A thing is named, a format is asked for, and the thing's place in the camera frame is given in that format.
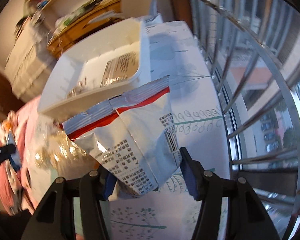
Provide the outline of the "clear bag of bread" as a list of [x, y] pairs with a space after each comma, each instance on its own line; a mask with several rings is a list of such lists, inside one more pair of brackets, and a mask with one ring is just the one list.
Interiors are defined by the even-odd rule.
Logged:
[[53, 119], [39, 117], [32, 147], [36, 166], [54, 168], [60, 176], [80, 177], [98, 167], [89, 151], [71, 141]]

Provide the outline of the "silver red snack bag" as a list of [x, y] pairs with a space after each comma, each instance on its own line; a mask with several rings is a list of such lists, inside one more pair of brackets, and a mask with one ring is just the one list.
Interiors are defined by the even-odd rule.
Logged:
[[131, 197], [160, 188], [182, 161], [169, 76], [104, 100], [63, 122], [63, 128], [76, 143], [91, 140], [89, 154]]

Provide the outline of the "pink blanket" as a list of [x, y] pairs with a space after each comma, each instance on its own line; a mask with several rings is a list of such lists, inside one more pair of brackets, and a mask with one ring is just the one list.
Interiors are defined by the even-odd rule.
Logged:
[[0, 123], [0, 147], [7, 144], [11, 135], [18, 150], [20, 168], [15, 170], [10, 160], [0, 164], [0, 200], [7, 213], [13, 215], [22, 209], [33, 213], [38, 205], [31, 189], [30, 144], [38, 118], [40, 96], [26, 103], [17, 112], [11, 111]]

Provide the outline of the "white lace covered cabinet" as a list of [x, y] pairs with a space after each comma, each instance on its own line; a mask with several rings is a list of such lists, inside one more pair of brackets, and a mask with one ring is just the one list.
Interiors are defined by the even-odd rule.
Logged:
[[23, 102], [42, 93], [56, 64], [46, 48], [48, 33], [43, 25], [27, 21], [7, 58], [4, 73], [12, 93]]

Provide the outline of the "tree pattern tablecloth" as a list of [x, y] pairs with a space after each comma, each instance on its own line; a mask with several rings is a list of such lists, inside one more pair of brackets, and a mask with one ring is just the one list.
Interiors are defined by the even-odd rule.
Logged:
[[[151, 81], [170, 77], [178, 142], [194, 160], [228, 178], [225, 126], [209, 70], [183, 21], [146, 25]], [[201, 203], [189, 195], [180, 171], [158, 191], [108, 203], [111, 239], [190, 239]]]

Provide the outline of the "white plastic storage bin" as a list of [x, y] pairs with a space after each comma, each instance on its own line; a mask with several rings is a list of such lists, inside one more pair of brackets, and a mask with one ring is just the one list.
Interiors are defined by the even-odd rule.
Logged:
[[37, 112], [63, 122], [150, 81], [145, 22], [128, 18], [88, 36], [61, 55]]

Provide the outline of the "wooden desk with drawers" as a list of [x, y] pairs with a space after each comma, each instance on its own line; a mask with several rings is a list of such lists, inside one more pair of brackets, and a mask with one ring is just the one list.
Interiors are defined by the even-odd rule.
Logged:
[[123, 20], [121, 0], [91, 0], [80, 11], [74, 18], [62, 19], [61, 30], [48, 42], [47, 50], [53, 57], [59, 58], [89, 35]]

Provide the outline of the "metal window security grille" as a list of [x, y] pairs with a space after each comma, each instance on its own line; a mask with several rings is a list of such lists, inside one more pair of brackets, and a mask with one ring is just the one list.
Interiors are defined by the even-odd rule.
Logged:
[[281, 239], [300, 229], [300, 12], [291, 0], [190, 0], [229, 141]]

